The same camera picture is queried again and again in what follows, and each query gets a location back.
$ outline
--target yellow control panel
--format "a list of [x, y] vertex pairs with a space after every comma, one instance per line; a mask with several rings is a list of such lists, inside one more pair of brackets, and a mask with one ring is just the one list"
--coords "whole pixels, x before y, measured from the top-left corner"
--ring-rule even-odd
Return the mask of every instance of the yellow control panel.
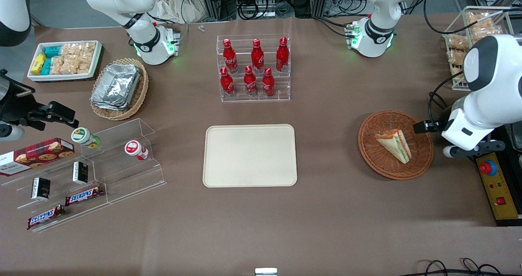
[[518, 219], [518, 212], [507, 188], [495, 153], [477, 158], [491, 209], [497, 220]]

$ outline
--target red cookie box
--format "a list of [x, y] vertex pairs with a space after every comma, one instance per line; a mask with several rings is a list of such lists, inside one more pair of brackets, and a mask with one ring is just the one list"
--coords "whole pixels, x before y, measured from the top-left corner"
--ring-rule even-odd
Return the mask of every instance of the red cookie box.
[[11, 176], [74, 155], [74, 146], [60, 138], [49, 139], [0, 155], [0, 174]]

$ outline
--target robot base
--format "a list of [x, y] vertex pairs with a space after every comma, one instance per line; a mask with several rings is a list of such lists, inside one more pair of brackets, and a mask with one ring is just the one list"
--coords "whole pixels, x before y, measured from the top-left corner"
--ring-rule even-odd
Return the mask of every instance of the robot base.
[[172, 31], [172, 29], [168, 29], [161, 25], [156, 27], [160, 31], [160, 40], [158, 44], [156, 44], [151, 51], [143, 52], [140, 51], [136, 44], [134, 44], [134, 48], [136, 48], [136, 52], [138, 56], [143, 59], [146, 64], [149, 65], [159, 65], [164, 63], [170, 57], [177, 56], [179, 52], [179, 31]]
[[365, 17], [345, 27], [345, 35], [347, 36], [346, 43], [348, 49], [357, 50], [363, 56], [379, 57], [392, 45], [393, 34], [391, 34], [388, 39], [384, 36], [377, 38], [376, 41], [380, 43], [376, 44], [365, 30], [365, 25], [368, 20], [369, 18]]

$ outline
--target yellow snack box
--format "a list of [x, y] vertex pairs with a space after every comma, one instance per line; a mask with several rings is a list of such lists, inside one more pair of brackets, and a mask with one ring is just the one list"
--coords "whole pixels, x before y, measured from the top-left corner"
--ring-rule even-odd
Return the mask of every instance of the yellow snack box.
[[40, 73], [42, 72], [43, 64], [45, 63], [46, 60], [47, 60], [47, 57], [43, 53], [40, 53], [39, 55], [37, 55], [36, 59], [34, 59], [33, 65], [31, 66], [31, 72], [33, 74], [40, 75]]

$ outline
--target aluminum foil container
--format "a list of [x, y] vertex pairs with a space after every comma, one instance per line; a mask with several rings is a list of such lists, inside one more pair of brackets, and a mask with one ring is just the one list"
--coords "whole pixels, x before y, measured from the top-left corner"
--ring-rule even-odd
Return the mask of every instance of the aluminum foil container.
[[138, 84], [140, 70], [132, 64], [111, 64], [103, 72], [91, 102], [109, 110], [127, 110]]

